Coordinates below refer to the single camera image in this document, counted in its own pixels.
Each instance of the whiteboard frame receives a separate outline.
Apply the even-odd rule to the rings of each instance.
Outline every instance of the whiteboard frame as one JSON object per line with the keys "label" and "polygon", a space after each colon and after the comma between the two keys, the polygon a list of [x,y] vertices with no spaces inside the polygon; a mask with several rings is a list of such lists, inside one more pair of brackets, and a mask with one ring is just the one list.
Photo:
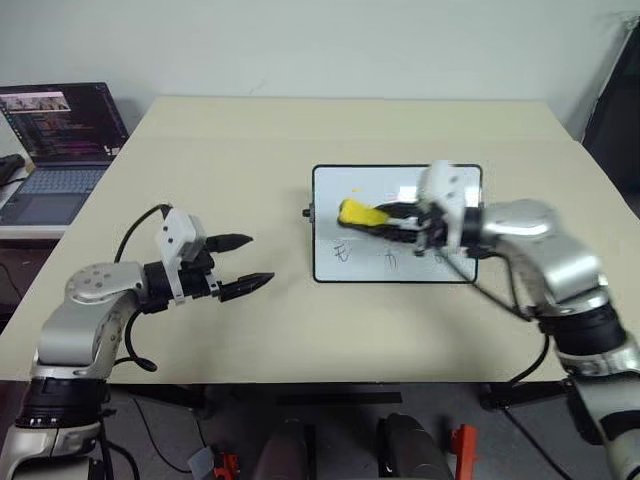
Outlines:
{"label": "whiteboard frame", "polygon": [[[316,276],[316,221],[315,221],[315,200],[316,200],[316,170],[319,168],[426,168],[430,167],[430,163],[399,163],[399,164],[350,164],[350,163],[322,163],[315,165],[311,170],[311,205],[310,205],[310,222],[311,222],[311,250],[312,250],[312,275],[313,279],[317,283],[390,283],[390,284],[455,284],[455,285],[469,285],[478,280],[478,263],[479,260],[475,260],[474,274],[471,281],[465,280],[320,280]],[[479,191],[480,201],[478,206],[482,208],[483,202],[483,170],[477,163],[453,163],[452,167],[465,167],[465,168],[477,168],[479,175]]]}

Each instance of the table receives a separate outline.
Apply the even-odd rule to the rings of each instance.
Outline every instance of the table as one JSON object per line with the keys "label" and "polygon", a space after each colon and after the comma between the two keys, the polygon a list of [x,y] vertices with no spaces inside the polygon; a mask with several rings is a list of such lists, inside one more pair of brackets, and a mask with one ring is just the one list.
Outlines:
{"label": "table", "polygon": [[[484,169],[488,202],[537,198],[602,258],[626,327],[640,333],[640,224],[580,144],[537,102],[159,98],[106,172],[0,336],[0,378],[25,379],[43,322],[77,269],[111,261],[129,225],[170,201],[208,234],[255,241],[217,256],[217,275],[274,271],[250,296],[143,317],[137,351],[159,367],[114,369],[112,382],[499,381],[542,345],[468,286],[318,284],[301,217],[319,163],[425,163]],[[159,259],[159,219],[126,259]],[[505,293],[499,261],[479,281]],[[532,377],[563,376],[552,356]]]}

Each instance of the laptop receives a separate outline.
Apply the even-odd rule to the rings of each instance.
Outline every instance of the laptop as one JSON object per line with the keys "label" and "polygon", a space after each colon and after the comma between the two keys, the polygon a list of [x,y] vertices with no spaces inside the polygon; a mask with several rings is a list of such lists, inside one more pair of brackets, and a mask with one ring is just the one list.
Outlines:
{"label": "laptop", "polygon": [[129,138],[107,85],[0,87],[0,111],[36,166],[0,227],[69,225]]}

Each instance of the laptop keyboard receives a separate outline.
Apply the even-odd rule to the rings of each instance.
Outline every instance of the laptop keyboard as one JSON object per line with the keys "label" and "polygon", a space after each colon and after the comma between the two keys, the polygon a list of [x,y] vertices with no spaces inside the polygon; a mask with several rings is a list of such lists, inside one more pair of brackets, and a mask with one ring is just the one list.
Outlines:
{"label": "laptop keyboard", "polygon": [[91,193],[104,170],[36,170],[20,193]]}

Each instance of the laptop screen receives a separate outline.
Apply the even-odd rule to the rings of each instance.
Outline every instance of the laptop screen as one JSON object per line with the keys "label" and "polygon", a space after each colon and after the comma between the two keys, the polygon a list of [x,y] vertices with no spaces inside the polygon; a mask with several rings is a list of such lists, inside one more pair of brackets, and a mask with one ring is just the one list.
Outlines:
{"label": "laptop screen", "polygon": [[0,87],[0,111],[36,165],[108,163],[129,138],[104,83]]}

